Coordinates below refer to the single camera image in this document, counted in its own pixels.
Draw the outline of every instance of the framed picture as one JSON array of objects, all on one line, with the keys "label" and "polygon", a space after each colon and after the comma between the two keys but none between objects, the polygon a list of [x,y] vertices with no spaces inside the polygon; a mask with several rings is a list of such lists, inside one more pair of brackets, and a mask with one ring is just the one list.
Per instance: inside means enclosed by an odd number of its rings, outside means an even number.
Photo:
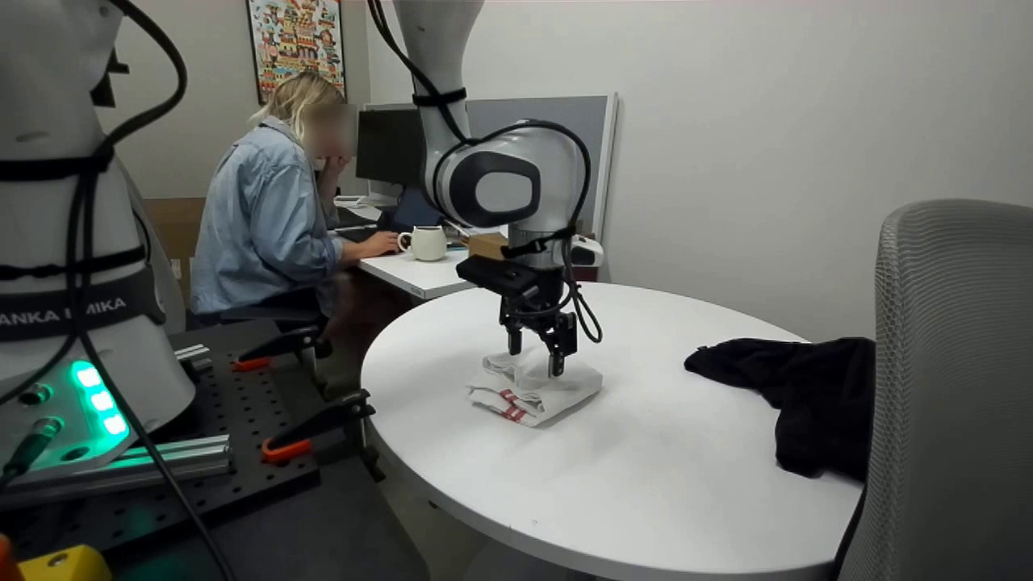
[{"label": "framed picture", "polygon": [[342,93],[346,86],[346,36],[340,0],[245,0],[258,103],[302,70],[320,70]]}]

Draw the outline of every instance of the woman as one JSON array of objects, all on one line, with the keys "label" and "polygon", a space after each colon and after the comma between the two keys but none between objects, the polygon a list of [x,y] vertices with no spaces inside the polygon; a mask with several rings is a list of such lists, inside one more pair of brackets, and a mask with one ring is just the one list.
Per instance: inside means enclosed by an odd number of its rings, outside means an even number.
[{"label": "woman", "polygon": [[317,287],[325,318],[337,273],[373,254],[399,251],[394,231],[346,243],[325,231],[324,208],[352,162],[340,134],[346,96],[307,70],[286,81],[223,158],[201,219],[195,313],[281,305]]}]

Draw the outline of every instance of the office chair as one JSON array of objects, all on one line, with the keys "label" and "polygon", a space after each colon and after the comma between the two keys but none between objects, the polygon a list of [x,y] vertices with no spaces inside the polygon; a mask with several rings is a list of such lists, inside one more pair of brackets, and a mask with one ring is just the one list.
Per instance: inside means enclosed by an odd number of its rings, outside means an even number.
[{"label": "office chair", "polygon": [[320,292],[317,287],[293,287],[286,293],[275,293],[263,305],[220,311],[220,313],[190,313],[195,325],[220,325],[220,323],[245,323],[245,319],[275,319],[281,334],[296,325],[325,325],[325,318],[320,313]]},{"label": "office chair", "polygon": [[1033,577],[1033,209],[913,204],[877,247],[869,486],[841,581]]}]

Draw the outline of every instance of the black jacket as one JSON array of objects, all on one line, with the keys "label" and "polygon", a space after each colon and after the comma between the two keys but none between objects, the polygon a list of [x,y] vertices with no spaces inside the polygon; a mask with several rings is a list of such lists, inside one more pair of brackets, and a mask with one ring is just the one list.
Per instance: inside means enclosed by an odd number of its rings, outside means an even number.
[{"label": "black jacket", "polygon": [[732,340],[699,350],[685,367],[722,383],[751,387],[772,408],[778,465],[797,474],[869,474],[876,342],[767,342]]}]

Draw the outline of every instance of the blue shirt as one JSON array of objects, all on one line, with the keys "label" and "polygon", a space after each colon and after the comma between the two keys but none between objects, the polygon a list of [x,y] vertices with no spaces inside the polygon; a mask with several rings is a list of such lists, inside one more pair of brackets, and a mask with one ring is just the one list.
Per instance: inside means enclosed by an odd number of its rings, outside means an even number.
[{"label": "blue shirt", "polygon": [[223,158],[195,254],[195,313],[258,305],[292,287],[331,287],[340,250],[325,231],[310,156],[281,121],[258,122]]}]

